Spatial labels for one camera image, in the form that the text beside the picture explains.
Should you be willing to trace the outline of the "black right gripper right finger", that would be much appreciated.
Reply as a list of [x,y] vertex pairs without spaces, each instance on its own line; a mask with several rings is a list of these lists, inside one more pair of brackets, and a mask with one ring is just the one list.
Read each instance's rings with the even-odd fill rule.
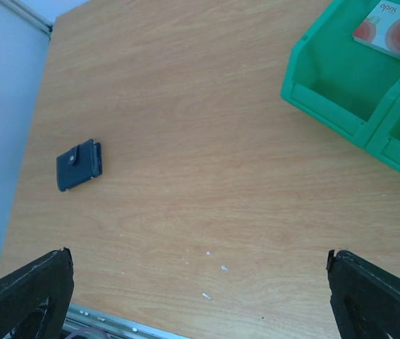
[[342,338],[400,338],[400,278],[347,250],[330,250],[326,269]]

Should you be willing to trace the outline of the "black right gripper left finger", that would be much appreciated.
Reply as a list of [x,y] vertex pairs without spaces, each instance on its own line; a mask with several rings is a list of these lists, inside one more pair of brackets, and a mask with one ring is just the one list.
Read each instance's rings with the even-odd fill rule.
[[0,338],[58,338],[73,289],[73,259],[67,248],[2,277]]

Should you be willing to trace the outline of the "dark blue card holder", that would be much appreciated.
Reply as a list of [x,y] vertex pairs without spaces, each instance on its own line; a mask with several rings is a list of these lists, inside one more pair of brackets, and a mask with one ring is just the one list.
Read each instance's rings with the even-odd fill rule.
[[56,158],[56,183],[64,192],[102,175],[102,146],[89,139]]

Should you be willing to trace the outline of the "white card with red circles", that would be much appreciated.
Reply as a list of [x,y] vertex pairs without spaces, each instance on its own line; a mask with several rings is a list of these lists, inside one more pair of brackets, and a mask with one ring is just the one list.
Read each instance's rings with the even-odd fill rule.
[[400,4],[379,1],[352,36],[359,43],[400,59]]

